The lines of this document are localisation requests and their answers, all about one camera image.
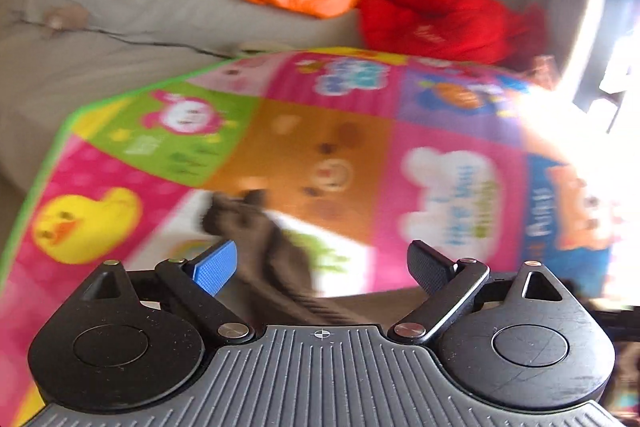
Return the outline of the small beige plush toy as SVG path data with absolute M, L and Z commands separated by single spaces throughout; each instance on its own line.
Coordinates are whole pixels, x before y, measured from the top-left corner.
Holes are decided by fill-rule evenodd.
M 65 31 L 84 30 L 88 19 L 89 12 L 79 4 L 50 9 L 43 15 L 44 34 L 53 37 Z

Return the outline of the brown corduroy garment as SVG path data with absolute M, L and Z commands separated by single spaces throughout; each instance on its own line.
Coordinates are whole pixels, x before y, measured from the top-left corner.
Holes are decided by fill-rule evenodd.
M 235 277 L 254 325 L 367 323 L 367 317 L 314 293 L 307 254 L 267 215 L 255 192 L 243 198 L 210 194 L 201 227 L 235 243 Z

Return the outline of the colourful cartoon play mat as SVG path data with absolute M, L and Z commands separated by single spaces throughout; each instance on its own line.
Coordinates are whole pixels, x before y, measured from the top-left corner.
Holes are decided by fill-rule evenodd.
M 326 297 L 410 285 L 413 239 L 599 296 L 616 233 L 601 135 L 501 68 L 354 49 L 225 62 L 88 105 L 55 135 L 6 248 L 1 421 L 38 409 L 26 355 L 96 265 L 201 251 L 213 191 L 266 194 Z

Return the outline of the red plush cushion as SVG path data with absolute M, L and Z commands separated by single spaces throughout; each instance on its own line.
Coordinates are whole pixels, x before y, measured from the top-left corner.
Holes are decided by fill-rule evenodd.
M 375 51 L 436 60 L 529 66 L 546 52 L 544 11 L 498 0 L 360 0 L 360 31 Z

